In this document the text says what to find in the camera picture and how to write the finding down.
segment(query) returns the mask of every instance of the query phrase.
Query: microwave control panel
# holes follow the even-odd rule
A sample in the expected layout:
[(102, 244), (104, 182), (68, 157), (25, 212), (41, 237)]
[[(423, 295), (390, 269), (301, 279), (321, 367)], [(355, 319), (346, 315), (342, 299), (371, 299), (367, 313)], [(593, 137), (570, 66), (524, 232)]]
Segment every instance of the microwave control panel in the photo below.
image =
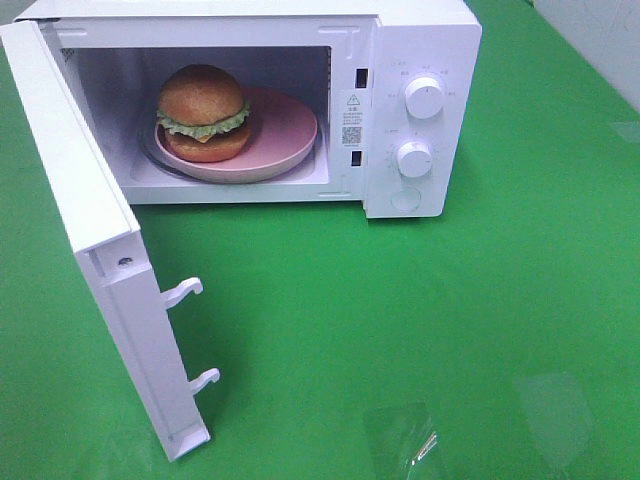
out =
[(444, 207), (481, 29), (380, 28), (365, 208), (380, 216), (436, 216)]

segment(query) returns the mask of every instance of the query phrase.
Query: control knob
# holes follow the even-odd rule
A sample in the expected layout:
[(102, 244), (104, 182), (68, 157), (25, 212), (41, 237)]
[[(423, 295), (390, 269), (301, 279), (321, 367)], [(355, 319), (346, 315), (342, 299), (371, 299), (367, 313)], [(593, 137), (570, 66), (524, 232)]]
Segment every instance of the control knob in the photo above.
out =
[(442, 110), (444, 89), (436, 78), (418, 77), (405, 88), (404, 99), (411, 116), (430, 118)]
[(402, 175), (407, 178), (419, 178), (431, 171), (433, 160), (427, 145), (421, 142), (409, 142), (398, 149), (396, 161)]

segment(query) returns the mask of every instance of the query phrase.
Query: open microwave door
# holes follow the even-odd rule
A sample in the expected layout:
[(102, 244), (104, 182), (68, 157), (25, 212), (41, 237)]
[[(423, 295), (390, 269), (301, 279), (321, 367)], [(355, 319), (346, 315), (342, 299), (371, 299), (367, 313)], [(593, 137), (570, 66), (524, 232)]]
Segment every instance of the open microwave door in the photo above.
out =
[(73, 253), (174, 460), (209, 440), (193, 395), (219, 378), (211, 369), (189, 382), (167, 315), (200, 281), (160, 292), (140, 226), (58, 68), (56, 39), (32, 21), (0, 34)]

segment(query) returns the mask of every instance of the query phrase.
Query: hamburger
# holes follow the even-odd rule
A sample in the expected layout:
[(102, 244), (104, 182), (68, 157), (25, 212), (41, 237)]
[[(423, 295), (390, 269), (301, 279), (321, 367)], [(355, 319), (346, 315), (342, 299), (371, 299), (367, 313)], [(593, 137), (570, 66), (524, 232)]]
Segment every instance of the hamburger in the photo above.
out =
[(166, 146), (189, 162), (235, 157), (249, 140), (250, 111), (238, 82), (212, 65), (188, 65), (163, 85), (158, 124)]

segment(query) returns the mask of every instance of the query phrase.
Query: white wall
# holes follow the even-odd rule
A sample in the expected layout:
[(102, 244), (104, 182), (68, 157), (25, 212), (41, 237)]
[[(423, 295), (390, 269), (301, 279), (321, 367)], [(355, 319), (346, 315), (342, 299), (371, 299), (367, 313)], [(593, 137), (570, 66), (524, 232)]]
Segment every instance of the white wall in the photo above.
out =
[(0, 25), (11, 23), (33, 2), (34, 0), (0, 0)]
[(640, 0), (534, 0), (534, 5), (640, 112)]

